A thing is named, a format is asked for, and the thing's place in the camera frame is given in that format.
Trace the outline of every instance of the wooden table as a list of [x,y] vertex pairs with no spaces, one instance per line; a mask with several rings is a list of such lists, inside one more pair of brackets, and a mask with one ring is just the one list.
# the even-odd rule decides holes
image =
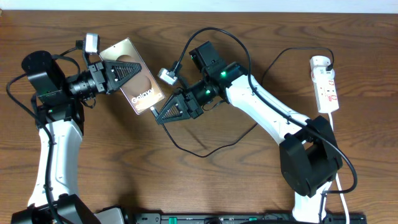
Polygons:
[[[6,83],[21,74],[22,59],[35,50],[60,54],[93,32],[101,48],[130,37],[153,74],[177,60],[196,30],[226,29],[248,47],[259,79],[287,47],[331,48],[336,57],[340,109],[334,113],[340,148],[358,172],[358,188],[346,195],[351,212],[369,223],[398,222],[398,17],[371,14],[277,14],[186,12],[4,11],[0,17],[0,222],[26,208],[39,164],[40,142],[34,122],[6,95]],[[246,64],[244,52],[229,37],[209,31],[189,49],[213,42],[228,61]],[[264,88],[286,105],[317,116],[311,56],[328,52],[291,51],[275,64]],[[71,57],[84,63],[80,52]],[[66,74],[69,62],[59,62]],[[201,75],[188,57],[182,74],[190,83]],[[172,88],[161,81],[168,96]],[[29,104],[34,89],[26,79],[12,87]],[[239,144],[200,159],[174,147],[150,112],[140,116],[123,95],[98,97],[85,109],[85,135],[78,161],[80,197],[97,211],[116,203],[165,213],[264,212],[291,210],[294,192],[280,174],[279,150],[256,127]],[[167,125],[183,147],[204,154],[233,142],[254,121],[231,105],[221,105],[196,120]],[[343,188],[352,183],[345,165]],[[342,212],[339,196],[327,209]]]

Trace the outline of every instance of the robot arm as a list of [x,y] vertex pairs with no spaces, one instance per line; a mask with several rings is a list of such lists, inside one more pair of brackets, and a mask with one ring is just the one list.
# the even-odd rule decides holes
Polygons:
[[[58,200],[62,195],[77,195],[77,161],[79,148],[82,140],[82,133],[74,120],[56,121],[46,124],[46,127],[53,134],[54,147],[51,162],[51,186],[52,200]],[[42,149],[40,152],[39,171],[32,196],[30,196],[28,207],[34,205],[39,207],[47,204],[44,189],[44,174],[47,157],[49,153],[49,137],[45,131],[39,129]]]
[[[268,91],[263,89],[253,76],[252,83],[257,88],[257,91],[274,106],[278,107],[286,114],[291,115],[293,119],[306,125],[305,121],[309,119],[307,116],[299,114],[284,105]],[[285,135],[287,133],[296,133],[301,129],[297,125],[287,122],[286,119],[281,117],[281,115],[269,108],[254,95],[249,86],[248,78],[245,75],[240,76],[232,82],[232,85],[226,89],[226,96],[233,106],[243,110],[260,124],[278,145],[285,140]]]
[[[193,86],[175,91],[159,113],[152,110],[157,123],[195,119],[203,114],[201,106],[216,96],[243,110],[279,145],[281,173],[295,191],[294,217],[298,221],[318,223],[321,193],[330,187],[337,170],[342,166],[341,157],[328,144],[288,122],[261,101],[249,85],[248,71],[236,62],[227,65],[210,42],[192,50],[190,55],[199,71],[207,75],[203,75],[203,80]],[[164,70],[159,73],[161,79],[167,75],[167,71],[162,72]],[[257,92],[270,104],[306,127],[328,136],[335,143],[333,131],[326,119],[321,116],[309,119],[268,93],[253,76],[251,81]],[[305,149],[305,142],[313,145]]]
[[[306,125],[306,120],[309,118],[303,114],[300,114],[282,102],[272,96],[268,91],[258,84],[256,79],[252,76],[252,84],[257,88],[257,91],[274,106],[278,107],[285,114],[291,115],[291,117],[300,123]],[[265,105],[256,95],[252,93],[252,90],[248,83],[248,78],[245,75],[240,76],[232,82],[232,86],[226,89],[226,95],[228,101],[235,107],[243,110],[251,118],[253,118],[258,124],[261,125],[279,145],[285,140],[285,135],[288,133],[296,133],[301,128],[295,124],[288,123],[285,118],[281,117],[280,114]],[[312,222],[318,223],[319,211],[321,203],[321,193],[324,190],[328,190],[331,185],[331,181],[323,184],[312,197],[301,196],[295,192],[295,205],[293,209],[293,216],[297,221],[301,222]],[[322,218],[326,217],[325,206],[322,210]]]

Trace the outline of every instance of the white cable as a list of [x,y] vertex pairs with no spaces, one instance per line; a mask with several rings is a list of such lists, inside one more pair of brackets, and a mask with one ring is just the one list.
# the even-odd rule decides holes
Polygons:
[[[329,123],[330,123],[331,129],[333,130],[333,118],[331,117],[331,113],[328,113],[328,116],[329,116]],[[341,184],[340,184],[340,179],[338,178],[338,174],[336,174],[336,184],[337,184],[338,190],[342,190]],[[346,215],[346,224],[349,224],[349,213],[348,213],[346,199],[344,198],[344,194],[340,194],[340,198],[341,198],[341,202],[343,204],[344,213]]]
[[329,116],[329,123],[330,123],[330,126],[331,126],[331,130],[334,131],[333,130],[333,118],[331,117],[331,113],[328,113],[328,116]]

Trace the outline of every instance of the power strip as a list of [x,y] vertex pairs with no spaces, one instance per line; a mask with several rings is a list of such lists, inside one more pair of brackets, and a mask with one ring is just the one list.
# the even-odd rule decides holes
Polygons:
[[331,113],[336,111],[339,106],[334,80],[335,71],[333,69],[326,70],[326,67],[330,65],[330,59],[325,56],[314,56],[310,60],[310,65],[318,112]]

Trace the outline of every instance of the smartphone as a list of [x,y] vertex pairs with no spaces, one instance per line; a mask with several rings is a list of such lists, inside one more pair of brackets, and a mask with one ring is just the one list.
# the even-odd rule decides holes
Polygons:
[[141,64],[142,70],[121,87],[121,91],[137,114],[141,114],[165,98],[130,38],[103,50],[99,56],[102,60]]

